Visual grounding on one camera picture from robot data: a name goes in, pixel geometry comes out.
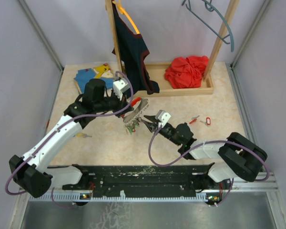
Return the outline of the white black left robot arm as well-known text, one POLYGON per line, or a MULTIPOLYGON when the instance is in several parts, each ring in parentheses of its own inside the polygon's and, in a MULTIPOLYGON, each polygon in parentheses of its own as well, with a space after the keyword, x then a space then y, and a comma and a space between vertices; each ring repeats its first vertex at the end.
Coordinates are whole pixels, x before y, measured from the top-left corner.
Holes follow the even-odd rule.
POLYGON ((59 122, 36 146, 23 156, 14 155, 9 160, 11 176, 7 183, 14 181, 34 198, 41 197, 53 187, 75 185, 79 189, 87 188, 90 183, 88 172, 79 165, 50 168, 49 164, 65 144, 96 117, 119 117, 130 111, 126 91, 133 91, 126 76, 113 82, 110 96, 105 96, 103 80, 91 79, 85 92, 68 106, 59 122))

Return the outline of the metal key organizer red handle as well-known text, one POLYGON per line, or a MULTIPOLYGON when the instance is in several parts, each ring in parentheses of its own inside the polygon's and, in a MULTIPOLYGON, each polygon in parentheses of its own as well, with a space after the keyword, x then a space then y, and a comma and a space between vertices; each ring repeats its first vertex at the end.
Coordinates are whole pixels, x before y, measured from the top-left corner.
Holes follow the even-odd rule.
POLYGON ((149 106, 149 100, 147 98, 141 98, 141 97, 135 98, 131 102, 131 107, 134 108, 134 110, 128 115, 123 117, 123 122, 125 124, 130 123, 135 118, 137 118, 143 111, 145 111, 148 106, 149 106))

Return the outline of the keys with coloured tags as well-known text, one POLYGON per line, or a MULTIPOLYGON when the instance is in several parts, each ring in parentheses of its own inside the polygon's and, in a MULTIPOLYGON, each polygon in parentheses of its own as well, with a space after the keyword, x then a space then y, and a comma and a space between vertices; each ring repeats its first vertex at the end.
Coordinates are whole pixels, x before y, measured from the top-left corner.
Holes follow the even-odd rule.
POLYGON ((130 124, 125 126, 126 132, 130 135, 136 132, 136 129, 140 126, 140 121, 138 119, 133 120, 130 124))

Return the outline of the key with solid red tag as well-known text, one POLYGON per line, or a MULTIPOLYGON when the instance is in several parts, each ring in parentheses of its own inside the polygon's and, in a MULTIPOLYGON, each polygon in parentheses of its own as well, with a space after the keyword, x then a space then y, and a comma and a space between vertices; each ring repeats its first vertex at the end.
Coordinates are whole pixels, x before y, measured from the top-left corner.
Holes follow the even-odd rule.
POLYGON ((199 117, 200 117, 199 115, 196 117, 193 117, 192 120, 189 122, 189 124, 195 123, 199 117))

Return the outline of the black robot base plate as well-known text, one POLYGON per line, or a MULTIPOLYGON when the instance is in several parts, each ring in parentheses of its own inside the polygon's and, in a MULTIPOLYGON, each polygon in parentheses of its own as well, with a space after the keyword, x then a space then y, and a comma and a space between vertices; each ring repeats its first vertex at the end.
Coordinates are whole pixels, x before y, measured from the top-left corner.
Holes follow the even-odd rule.
POLYGON ((207 176, 210 165, 157 166, 80 166, 78 184, 66 183, 63 190, 90 190, 93 197, 191 198, 207 190, 228 190, 227 179, 215 183, 207 176))

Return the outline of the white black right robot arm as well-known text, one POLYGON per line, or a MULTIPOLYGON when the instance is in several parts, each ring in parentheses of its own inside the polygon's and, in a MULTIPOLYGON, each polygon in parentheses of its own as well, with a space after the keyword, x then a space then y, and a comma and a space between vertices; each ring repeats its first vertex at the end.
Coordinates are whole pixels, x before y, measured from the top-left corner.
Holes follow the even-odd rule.
POLYGON ((220 162, 210 165, 203 177, 204 185, 210 189, 217 187, 224 180, 236 177, 247 182, 257 181, 257 175, 262 168, 266 170, 264 179, 269 178, 270 171, 266 165, 267 153, 240 133, 232 132, 225 140, 198 141, 187 123, 173 127, 168 122, 169 118, 169 114, 164 113, 146 115, 142 120, 153 134, 152 139, 161 135, 179 146, 177 151, 180 156, 167 166, 175 164, 182 158, 186 160, 219 159, 220 162))

